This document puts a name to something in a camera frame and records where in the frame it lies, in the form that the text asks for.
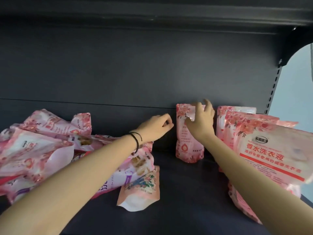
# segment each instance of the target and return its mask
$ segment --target wall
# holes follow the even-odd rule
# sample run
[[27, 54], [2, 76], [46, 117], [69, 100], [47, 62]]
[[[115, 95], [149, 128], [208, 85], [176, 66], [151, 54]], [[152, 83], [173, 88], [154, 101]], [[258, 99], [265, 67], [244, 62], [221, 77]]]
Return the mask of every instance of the wall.
[[[311, 48], [307, 45], [283, 67], [269, 114], [281, 120], [299, 121], [296, 129], [313, 133], [311, 61]], [[313, 201], [313, 183], [302, 186], [301, 192]]]

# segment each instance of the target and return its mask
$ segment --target red stripe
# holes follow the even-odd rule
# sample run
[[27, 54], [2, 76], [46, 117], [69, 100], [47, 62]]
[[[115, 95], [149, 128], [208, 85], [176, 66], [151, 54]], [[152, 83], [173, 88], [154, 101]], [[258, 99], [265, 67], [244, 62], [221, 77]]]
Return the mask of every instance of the red stripe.
[[274, 170], [276, 170], [276, 171], [279, 171], [279, 172], [281, 172], [281, 173], [284, 173], [284, 174], [286, 174], [286, 175], [288, 175], [288, 176], [291, 176], [291, 177], [293, 177], [293, 178], [296, 178], [296, 179], [298, 179], [298, 180], [300, 180], [300, 181], [304, 181], [304, 178], [302, 178], [302, 177], [300, 177], [300, 176], [298, 176], [298, 175], [296, 175], [296, 174], [293, 174], [293, 173], [291, 173], [291, 172], [288, 172], [288, 171], [285, 171], [285, 170], [283, 170], [283, 169], [280, 169], [280, 168], [278, 168], [278, 167], [272, 166], [272, 165], [270, 165], [270, 164], [268, 164], [268, 163], [266, 163], [266, 162], [262, 162], [262, 161], [260, 161], [260, 160], [258, 160], [258, 159], [249, 157], [249, 156], [247, 156], [247, 155], [245, 155], [245, 154], [242, 154], [242, 153], [240, 153], [240, 156], [242, 156], [242, 157], [244, 157], [244, 158], [247, 158], [247, 159], [249, 159], [249, 160], [251, 160], [251, 161], [253, 161], [253, 162], [259, 163], [259, 164], [261, 164], [261, 165], [264, 165], [264, 166], [266, 166], [266, 167], [269, 167], [269, 168], [271, 168], [271, 169], [274, 169]]

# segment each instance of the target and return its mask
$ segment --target black bracelet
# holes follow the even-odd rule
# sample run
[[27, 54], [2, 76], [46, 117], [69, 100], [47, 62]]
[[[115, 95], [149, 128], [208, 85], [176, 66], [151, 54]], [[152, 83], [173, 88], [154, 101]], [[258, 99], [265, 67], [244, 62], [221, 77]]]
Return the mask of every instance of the black bracelet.
[[137, 132], [132, 132], [132, 131], [130, 131], [130, 133], [138, 134], [138, 135], [140, 136], [141, 141], [142, 141], [142, 137], [141, 137], [141, 135], [140, 135], [139, 133], [137, 133]]
[[134, 132], [130, 132], [130, 133], [128, 133], [129, 135], [131, 135], [135, 140], [136, 140], [136, 143], [137, 143], [137, 149], [136, 149], [136, 151], [135, 151], [135, 153], [138, 151], [138, 149], [139, 149], [139, 142], [138, 142], [138, 140], [137, 140], [137, 138], [132, 134], [132, 133], [134, 133]]

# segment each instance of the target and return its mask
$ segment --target brand logo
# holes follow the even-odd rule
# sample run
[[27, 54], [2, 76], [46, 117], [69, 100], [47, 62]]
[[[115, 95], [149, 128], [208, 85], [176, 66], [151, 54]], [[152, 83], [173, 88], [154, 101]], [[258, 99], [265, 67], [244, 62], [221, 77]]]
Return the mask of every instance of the brand logo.
[[267, 138], [265, 138], [263, 136], [256, 136], [255, 140], [259, 143], [267, 143], [268, 142]]

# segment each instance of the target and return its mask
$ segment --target person's right hand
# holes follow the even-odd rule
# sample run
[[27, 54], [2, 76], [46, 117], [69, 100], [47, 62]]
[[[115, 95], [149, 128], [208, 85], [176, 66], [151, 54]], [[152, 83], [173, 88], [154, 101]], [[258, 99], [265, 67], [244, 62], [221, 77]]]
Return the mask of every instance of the person's right hand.
[[203, 110], [201, 102], [192, 104], [196, 107], [195, 120], [185, 119], [185, 124], [192, 136], [200, 143], [207, 138], [214, 136], [213, 117], [215, 111], [209, 100], [205, 99], [205, 109]]

